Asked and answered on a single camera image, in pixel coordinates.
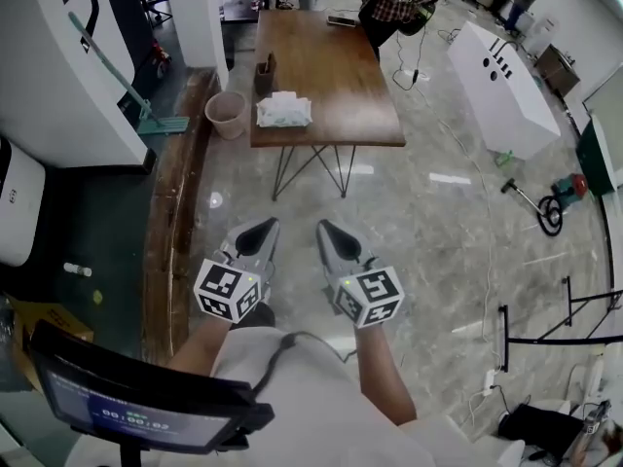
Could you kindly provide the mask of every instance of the white shirt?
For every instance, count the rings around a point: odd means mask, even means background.
[[[282,337],[282,332],[265,327],[232,331],[213,375],[255,385]],[[270,403],[275,418],[248,436],[249,449],[218,455],[150,451],[143,453],[143,465],[435,467],[423,447],[361,394],[344,364],[320,341],[297,338],[279,357],[257,401]],[[66,462],[66,467],[101,465],[121,465],[119,447],[89,436],[77,442]]]

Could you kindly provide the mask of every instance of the white wall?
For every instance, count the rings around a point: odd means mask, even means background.
[[[58,167],[143,164],[147,148],[102,85],[62,0],[0,0],[0,131]]]
[[[189,67],[215,67],[224,89],[229,72],[218,0],[169,0],[169,3],[184,62]]]
[[[575,59],[581,80],[569,94],[570,104],[583,100],[623,61],[623,22],[599,0],[536,0],[531,12],[536,20],[551,13],[560,22],[553,44]]]

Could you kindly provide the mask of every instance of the red object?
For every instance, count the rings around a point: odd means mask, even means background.
[[[575,194],[579,198],[583,198],[588,192],[588,184],[586,183],[586,178],[584,177],[584,175],[572,175],[571,182],[573,184]]]

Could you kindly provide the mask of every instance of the wooden table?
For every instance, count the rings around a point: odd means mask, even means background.
[[[262,11],[257,31],[255,61],[276,59],[275,90],[296,91],[311,101],[311,123],[305,127],[259,127],[254,91],[251,109],[251,147],[281,147],[273,200],[315,158],[344,198],[357,146],[404,147],[385,79],[363,29],[329,26],[322,12]],[[352,146],[346,183],[337,146]],[[299,146],[313,150],[311,158],[283,185],[292,153]],[[340,183],[321,153],[333,146]],[[289,153],[285,157],[286,147]]]

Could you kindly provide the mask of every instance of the mop handle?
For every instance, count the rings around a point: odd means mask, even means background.
[[[119,81],[119,83],[121,83],[124,88],[128,91],[128,93],[132,96],[132,98],[134,100],[136,100],[136,102],[138,103],[138,105],[141,106],[141,108],[143,109],[143,111],[150,117],[153,118],[154,120],[157,121],[156,117],[154,116],[154,114],[152,113],[151,108],[149,107],[149,104],[147,102],[145,102],[145,100],[143,100],[143,97],[141,97],[138,94],[138,91],[136,91],[134,89],[134,87],[129,83],[128,80],[126,80],[126,78],[124,77],[123,74],[121,74],[119,72],[119,70],[113,65],[113,63],[108,60],[108,57],[106,55],[104,55],[104,52],[101,51],[101,49],[97,46],[97,43],[93,40],[92,36],[89,34],[89,31],[87,31],[84,26],[82,25],[82,23],[80,22],[80,20],[78,19],[78,17],[73,13],[70,12],[69,13],[69,20],[71,20],[74,24],[74,26],[76,26],[76,29],[78,31],[80,31],[80,34],[82,34],[82,36],[85,38],[85,40],[87,40],[87,43],[91,46],[91,48],[95,51],[95,54],[99,57],[99,60],[101,60],[102,64],[104,64],[104,66],[106,67],[106,69],[108,69],[108,71],[110,71],[110,73],[117,78],[117,80]]]

